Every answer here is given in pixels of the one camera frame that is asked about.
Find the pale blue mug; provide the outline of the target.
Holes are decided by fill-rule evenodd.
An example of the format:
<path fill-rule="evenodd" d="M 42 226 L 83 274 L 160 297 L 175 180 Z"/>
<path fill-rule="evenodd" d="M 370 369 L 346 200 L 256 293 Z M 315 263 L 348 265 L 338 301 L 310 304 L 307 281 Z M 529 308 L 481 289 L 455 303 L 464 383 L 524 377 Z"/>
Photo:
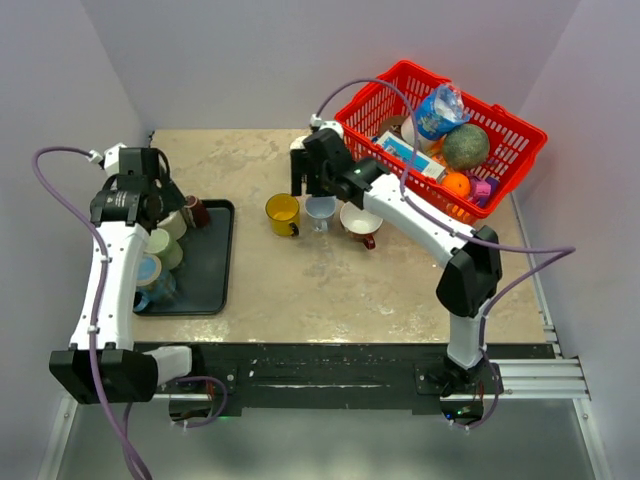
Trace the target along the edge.
<path fill-rule="evenodd" d="M 305 210 L 310 218 L 312 230 L 326 233 L 336 212 L 336 197 L 308 197 L 305 201 Z"/>

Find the yellow mug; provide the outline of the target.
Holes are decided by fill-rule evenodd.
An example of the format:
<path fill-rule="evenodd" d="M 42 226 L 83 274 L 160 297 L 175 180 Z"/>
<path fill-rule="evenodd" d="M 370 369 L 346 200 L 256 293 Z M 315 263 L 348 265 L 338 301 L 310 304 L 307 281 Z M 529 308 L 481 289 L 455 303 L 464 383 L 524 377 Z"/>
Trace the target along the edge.
<path fill-rule="evenodd" d="M 281 237 L 297 237 L 300 227 L 298 200 L 286 193 L 273 195 L 265 205 L 271 231 Z"/>

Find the brown floral mug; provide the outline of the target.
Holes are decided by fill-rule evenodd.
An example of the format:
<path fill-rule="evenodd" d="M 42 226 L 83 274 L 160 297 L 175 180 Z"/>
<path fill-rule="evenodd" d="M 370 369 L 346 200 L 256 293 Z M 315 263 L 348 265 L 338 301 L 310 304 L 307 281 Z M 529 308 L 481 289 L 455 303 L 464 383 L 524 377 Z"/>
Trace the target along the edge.
<path fill-rule="evenodd" d="M 339 220 L 347 234 L 362 243 L 367 250 L 376 247 L 375 234 L 383 224 L 382 218 L 351 203 L 344 203 L 340 209 Z"/>

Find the teal rimmed mug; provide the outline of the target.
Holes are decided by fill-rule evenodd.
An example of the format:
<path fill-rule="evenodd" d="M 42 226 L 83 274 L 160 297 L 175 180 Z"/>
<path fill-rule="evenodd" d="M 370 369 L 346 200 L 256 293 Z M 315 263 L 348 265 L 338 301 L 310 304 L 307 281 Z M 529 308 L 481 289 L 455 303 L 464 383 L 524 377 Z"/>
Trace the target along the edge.
<path fill-rule="evenodd" d="M 152 305 L 167 301 L 175 292 L 176 280 L 160 258 L 144 254 L 137 273 L 133 311 L 144 312 Z"/>

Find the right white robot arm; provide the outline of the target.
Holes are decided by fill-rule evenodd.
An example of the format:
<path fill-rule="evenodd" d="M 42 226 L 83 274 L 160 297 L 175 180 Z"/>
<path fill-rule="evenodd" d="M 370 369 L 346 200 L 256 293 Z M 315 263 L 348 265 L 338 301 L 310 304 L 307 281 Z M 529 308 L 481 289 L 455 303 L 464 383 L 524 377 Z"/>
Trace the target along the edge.
<path fill-rule="evenodd" d="M 495 297 L 502 278 L 496 232 L 476 230 L 402 190 L 397 175 L 379 160 L 354 160 L 331 128 L 295 139 L 289 152 L 294 196 L 303 188 L 313 196 L 335 196 L 390 223 L 437 260 L 442 276 L 436 297 L 450 319 L 444 376 L 452 390 L 469 392 L 486 365 L 482 309 Z"/>

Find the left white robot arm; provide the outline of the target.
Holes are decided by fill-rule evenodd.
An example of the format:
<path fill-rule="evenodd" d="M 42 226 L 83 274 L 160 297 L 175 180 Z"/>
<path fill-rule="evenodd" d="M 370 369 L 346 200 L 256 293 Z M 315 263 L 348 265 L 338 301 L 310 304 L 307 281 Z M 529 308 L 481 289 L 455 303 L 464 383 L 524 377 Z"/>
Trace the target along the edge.
<path fill-rule="evenodd" d="M 151 232 L 185 201 L 159 149 L 117 145 L 92 162 L 107 174 L 80 217 L 93 238 L 89 282 L 69 345 L 50 355 L 49 370 L 81 404 L 148 402 L 172 381 L 200 390 L 207 368 L 187 346 L 135 350 L 132 316 L 137 276 Z"/>

